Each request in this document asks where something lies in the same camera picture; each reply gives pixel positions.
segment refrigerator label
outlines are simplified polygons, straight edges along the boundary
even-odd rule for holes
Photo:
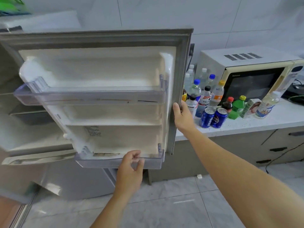
[[[85,126],[85,129],[91,137],[101,137],[99,126]]]

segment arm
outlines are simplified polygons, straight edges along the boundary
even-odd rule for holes
[[[247,228],[304,227],[304,200],[284,183],[228,152],[196,129],[187,105],[173,104],[176,127]]]
[[[124,208],[132,195],[140,188],[142,182],[144,159],[139,161],[133,159],[133,157],[138,158],[139,155],[139,150],[133,150],[124,156],[117,171],[114,194],[91,225],[91,228],[114,228],[118,226]],[[133,170],[131,164],[137,161],[137,169]]]

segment green soda bottle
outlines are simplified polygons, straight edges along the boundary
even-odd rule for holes
[[[230,114],[228,115],[228,118],[230,119],[237,119],[240,113],[243,111],[245,107],[245,100],[246,97],[244,95],[240,96],[239,100],[236,100],[232,103],[232,110]]]

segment white countertop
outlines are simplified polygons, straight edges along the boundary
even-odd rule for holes
[[[257,119],[253,116],[249,119],[241,117],[236,120],[226,119],[219,129],[213,127],[202,128],[198,126],[198,122],[199,118],[195,118],[198,130],[208,137],[304,126],[304,106],[281,99],[264,119]],[[182,140],[187,140],[187,138],[177,130],[175,141]]]

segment soda can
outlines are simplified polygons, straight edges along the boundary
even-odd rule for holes
[[[215,116],[212,119],[211,126],[214,128],[221,128],[227,117],[228,111],[224,108],[218,108],[215,112]]]
[[[213,108],[206,108],[203,111],[203,115],[200,120],[200,126],[203,128],[209,128],[214,117],[214,113],[215,110]]]

